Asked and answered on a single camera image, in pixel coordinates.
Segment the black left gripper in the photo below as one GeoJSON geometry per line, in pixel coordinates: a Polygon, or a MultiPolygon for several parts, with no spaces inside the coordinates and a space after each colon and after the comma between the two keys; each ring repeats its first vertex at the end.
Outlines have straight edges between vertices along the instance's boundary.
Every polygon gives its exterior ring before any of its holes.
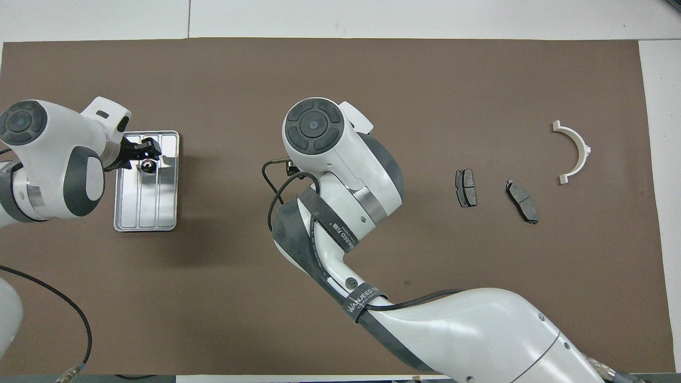
{"type": "Polygon", "coordinates": [[[139,143],[139,160],[136,143],[131,143],[126,137],[121,140],[121,147],[116,159],[106,167],[107,172],[111,172],[120,168],[141,171],[143,169],[144,160],[158,160],[160,159],[161,148],[160,144],[151,137],[144,138],[139,143]]]}

